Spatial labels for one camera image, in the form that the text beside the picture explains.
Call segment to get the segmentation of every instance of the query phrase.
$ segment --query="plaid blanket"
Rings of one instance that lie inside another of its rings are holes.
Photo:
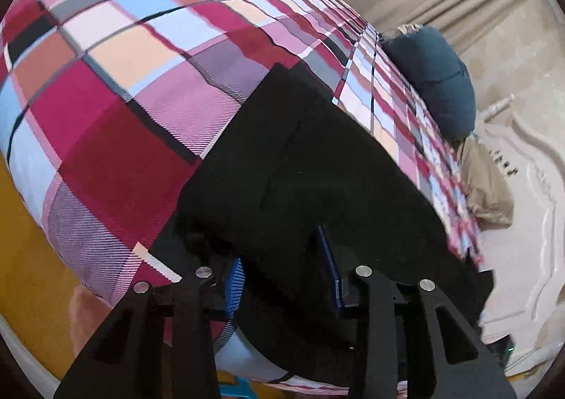
[[[342,0],[14,0],[0,40],[13,181],[62,260],[111,305],[138,280],[181,278],[151,246],[276,62],[319,77],[433,205],[446,247],[481,262],[453,151]]]

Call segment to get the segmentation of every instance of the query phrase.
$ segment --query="plaid fabric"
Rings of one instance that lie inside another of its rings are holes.
[[[13,181],[53,248],[112,305],[132,282],[181,278],[152,244],[276,62],[319,77],[433,204],[447,247],[481,261],[452,150],[342,0],[14,0],[0,40]]]

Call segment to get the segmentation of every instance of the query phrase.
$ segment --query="white bed frame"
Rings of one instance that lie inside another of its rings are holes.
[[[481,233],[485,265],[495,272],[482,338],[491,343],[512,334],[511,376],[552,359],[559,349],[555,341],[540,342],[540,331],[565,285],[565,160],[516,112],[511,126],[481,121],[476,133],[515,200],[512,227]]]

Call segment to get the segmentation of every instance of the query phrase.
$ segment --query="teal object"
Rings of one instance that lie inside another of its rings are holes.
[[[424,100],[444,138],[464,139],[475,129],[469,72],[437,29],[426,26],[381,46]]]
[[[258,399],[257,395],[251,389],[249,382],[240,377],[236,377],[236,384],[234,385],[220,385],[220,393],[222,397]]]

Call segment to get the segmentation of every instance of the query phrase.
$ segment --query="blue component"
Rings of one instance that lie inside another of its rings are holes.
[[[317,237],[320,241],[322,252],[324,254],[324,259],[328,265],[328,272],[331,275],[331,281],[333,285],[333,300],[335,303],[335,308],[339,311],[343,308],[344,303],[341,298],[341,279],[340,274],[337,271],[337,266],[333,261],[332,250],[329,248],[328,240],[324,234],[324,229],[321,226],[316,228]]]
[[[225,311],[231,320],[239,309],[241,294],[244,291],[245,272],[241,259],[235,259],[230,277],[225,283]]]
[[[220,385],[220,393],[222,397],[245,397],[247,399],[258,399],[256,394],[249,386],[249,382],[243,378],[236,377],[234,385]]]

